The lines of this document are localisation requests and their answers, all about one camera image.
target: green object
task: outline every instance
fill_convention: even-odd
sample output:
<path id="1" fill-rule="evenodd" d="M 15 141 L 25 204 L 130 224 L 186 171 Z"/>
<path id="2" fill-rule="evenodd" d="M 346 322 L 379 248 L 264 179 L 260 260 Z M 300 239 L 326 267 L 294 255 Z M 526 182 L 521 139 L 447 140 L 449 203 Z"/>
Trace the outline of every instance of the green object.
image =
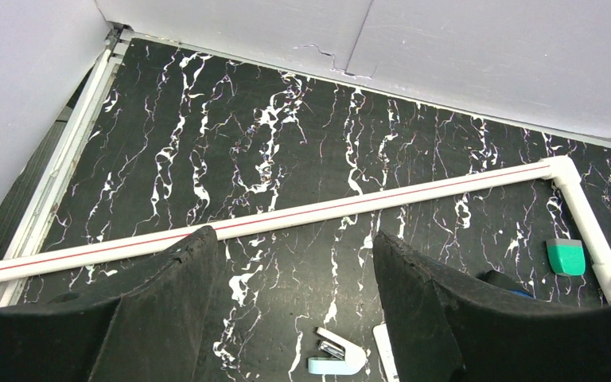
<path id="1" fill-rule="evenodd" d="M 586 261 L 580 240 L 549 239 L 547 240 L 547 254 L 551 270 L 556 275 L 584 275 Z"/>

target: pipe elbow joint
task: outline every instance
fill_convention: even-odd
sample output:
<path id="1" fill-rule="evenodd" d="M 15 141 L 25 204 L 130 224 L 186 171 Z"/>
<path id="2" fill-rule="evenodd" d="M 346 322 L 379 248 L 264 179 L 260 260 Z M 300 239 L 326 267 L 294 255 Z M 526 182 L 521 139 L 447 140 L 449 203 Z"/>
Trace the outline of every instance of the pipe elbow joint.
<path id="1" fill-rule="evenodd" d="M 550 174 L 543 179 L 553 180 L 560 189 L 566 185 L 578 185 L 582 182 L 575 163 L 566 155 L 544 158 L 540 162 L 550 165 Z"/>

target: white pvc pipe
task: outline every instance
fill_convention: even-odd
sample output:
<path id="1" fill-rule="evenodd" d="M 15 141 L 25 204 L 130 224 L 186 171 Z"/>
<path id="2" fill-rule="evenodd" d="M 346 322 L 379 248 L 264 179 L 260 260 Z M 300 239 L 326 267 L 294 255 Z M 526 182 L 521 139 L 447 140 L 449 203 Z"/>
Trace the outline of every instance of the white pvc pipe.
<path id="1" fill-rule="evenodd" d="M 594 270 L 606 298 L 611 302 L 611 251 L 584 197 L 582 188 L 579 186 L 581 178 L 568 157 L 548 158 L 538 163 L 508 169 L 475 173 L 357 197 L 346 197 L 335 201 L 90 244 L 84 247 L 2 260 L 0 261 L 0 282 L 162 251 L 203 225 L 211 225 L 216 230 L 218 239 L 226 240 L 538 178 L 555 178 L 557 186 L 562 191 L 566 190 L 564 198 L 568 201 L 570 210 L 578 222 L 587 248 L 590 253 L 596 253 L 592 255 L 597 259 L 594 261 Z M 604 267 L 603 271 L 597 270 L 596 267 L 600 266 Z"/>
<path id="2" fill-rule="evenodd" d="M 552 179 L 561 189 L 563 200 L 568 204 L 591 256 L 593 272 L 601 284 L 603 295 L 611 303 L 611 248 L 580 186 L 582 177 L 568 157 L 547 158 L 540 162 L 551 164 L 551 175 L 547 179 Z"/>

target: stapler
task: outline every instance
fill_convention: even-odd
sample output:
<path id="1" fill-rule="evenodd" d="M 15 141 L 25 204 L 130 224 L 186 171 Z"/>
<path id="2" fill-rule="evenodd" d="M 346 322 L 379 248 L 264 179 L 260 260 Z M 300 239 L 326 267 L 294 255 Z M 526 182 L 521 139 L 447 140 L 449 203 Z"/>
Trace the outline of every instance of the stapler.
<path id="1" fill-rule="evenodd" d="M 317 328 L 315 333 L 325 338 L 317 348 L 331 357 L 308 358 L 310 374 L 351 376 L 367 363 L 366 352 L 361 347 L 324 328 Z"/>

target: black marble tile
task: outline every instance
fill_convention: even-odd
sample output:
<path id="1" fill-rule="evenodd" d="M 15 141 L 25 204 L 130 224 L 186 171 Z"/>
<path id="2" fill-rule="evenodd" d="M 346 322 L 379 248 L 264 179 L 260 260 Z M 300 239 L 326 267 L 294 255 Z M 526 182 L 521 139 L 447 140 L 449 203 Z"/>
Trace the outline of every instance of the black marble tile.
<path id="1" fill-rule="evenodd" d="M 58 209 L 45 250 L 246 216 L 569 154 L 611 243 L 611 149 L 419 103 L 133 40 Z M 316 326 L 362 345 L 383 380 L 371 243 L 383 228 L 472 275 L 536 298 L 600 306 L 593 272 L 551 273 L 543 242 L 578 237 L 547 181 L 444 197 L 220 242 L 228 259 L 206 322 L 200 380 L 312 380 Z M 138 259 L 31 278 L 44 301 Z"/>

